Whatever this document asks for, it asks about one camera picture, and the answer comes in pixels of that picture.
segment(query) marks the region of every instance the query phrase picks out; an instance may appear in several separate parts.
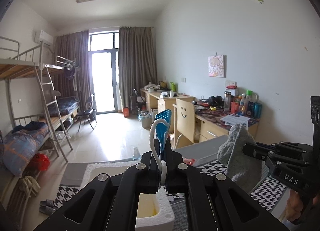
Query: human hand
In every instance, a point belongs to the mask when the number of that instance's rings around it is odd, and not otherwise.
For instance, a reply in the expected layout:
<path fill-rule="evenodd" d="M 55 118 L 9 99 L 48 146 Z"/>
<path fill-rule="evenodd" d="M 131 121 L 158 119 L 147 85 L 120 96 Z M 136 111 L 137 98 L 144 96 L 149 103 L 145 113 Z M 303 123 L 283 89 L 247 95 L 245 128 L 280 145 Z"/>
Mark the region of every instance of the human hand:
<path fill-rule="evenodd" d="M 317 194 L 313 199 L 313 204 L 316 205 L 320 202 L 320 195 Z M 285 217 L 290 222 L 298 219 L 301 216 L 301 211 L 303 209 L 303 202 L 300 195 L 294 190 L 290 190 L 290 197 L 287 200 L 287 207 L 285 210 Z"/>

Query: air conditioner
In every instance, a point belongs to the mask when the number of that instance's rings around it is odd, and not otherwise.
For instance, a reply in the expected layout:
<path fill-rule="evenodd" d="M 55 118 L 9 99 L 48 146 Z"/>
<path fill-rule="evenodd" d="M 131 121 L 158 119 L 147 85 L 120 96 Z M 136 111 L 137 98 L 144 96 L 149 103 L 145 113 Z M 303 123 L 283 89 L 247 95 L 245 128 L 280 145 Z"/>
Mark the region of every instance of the air conditioner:
<path fill-rule="evenodd" d="M 53 37 L 43 30 L 36 32 L 35 43 L 41 44 L 42 41 L 44 44 L 51 46 L 53 44 Z"/>

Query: white rope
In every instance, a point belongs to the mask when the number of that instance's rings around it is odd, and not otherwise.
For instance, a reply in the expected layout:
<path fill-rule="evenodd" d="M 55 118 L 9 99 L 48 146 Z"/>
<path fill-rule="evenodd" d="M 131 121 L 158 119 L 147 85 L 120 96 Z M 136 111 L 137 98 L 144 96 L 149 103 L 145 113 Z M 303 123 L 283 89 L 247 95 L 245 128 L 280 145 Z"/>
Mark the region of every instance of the white rope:
<path fill-rule="evenodd" d="M 150 136 L 149 136 L 150 149 L 151 149 L 151 152 L 152 152 L 154 159 L 156 160 L 159 171 L 161 172 L 161 179 L 160 179 L 160 183 L 159 183 L 159 188 L 160 188 L 161 186 L 164 186 L 164 184 L 165 184 L 165 178 L 167 177 L 167 164 L 165 161 L 160 160 L 160 158 L 156 152 L 156 147 L 155 147 L 155 144 L 153 141 L 155 131 L 156 131 L 156 126 L 159 123 L 163 123 L 165 126 L 167 126 L 167 131 L 164 134 L 165 139 L 167 139 L 170 124 L 168 124 L 165 119 L 160 118 L 160 119 L 155 120 L 150 128 Z"/>

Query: drawer handle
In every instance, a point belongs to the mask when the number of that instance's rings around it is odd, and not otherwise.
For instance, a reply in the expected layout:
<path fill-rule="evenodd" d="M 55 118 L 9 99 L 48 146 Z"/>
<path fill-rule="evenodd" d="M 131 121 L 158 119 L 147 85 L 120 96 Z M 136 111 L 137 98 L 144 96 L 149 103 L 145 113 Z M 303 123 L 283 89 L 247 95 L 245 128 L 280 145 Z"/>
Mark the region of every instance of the drawer handle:
<path fill-rule="evenodd" d="M 208 131 L 208 133 L 211 134 L 211 135 L 213 135 L 214 137 L 217 137 L 217 136 L 216 136 L 215 134 L 213 134 L 212 132 L 209 132 L 209 131 Z"/>

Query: door frame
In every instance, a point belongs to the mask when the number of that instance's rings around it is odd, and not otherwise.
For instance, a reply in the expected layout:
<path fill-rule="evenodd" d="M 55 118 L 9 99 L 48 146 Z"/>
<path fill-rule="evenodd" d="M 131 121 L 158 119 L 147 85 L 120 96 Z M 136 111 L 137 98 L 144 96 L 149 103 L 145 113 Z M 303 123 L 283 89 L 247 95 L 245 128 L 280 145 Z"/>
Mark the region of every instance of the door frame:
<path fill-rule="evenodd" d="M 118 112 L 118 102 L 117 102 L 117 95 L 116 95 L 116 86 L 117 86 L 117 82 L 116 82 L 116 52 L 118 51 L 118 49 L 103 49 L 103 50 L 96 50 L 96 51 L 90 51 L 90 60 L 91 60 L 91 68 L 92 68 L 92 54 L 95 53 L 111 53 L 111 74 L 112 74 L 112 90 L 113 90 L 113 103 L 115 106 L 115 109 L 113 111 L 106 111 L 106 112 L 98 112 L 97 114 L 106 114 L 106 113 L 115 113 Z M 94 82 L 93 82 L 93 75 L 92 75 L 92 92 L 93 94 L 95 94 L 94 92 Z M 94 106 L 97 108 L 97 104 L 96 101 L 94 99 Z"/>

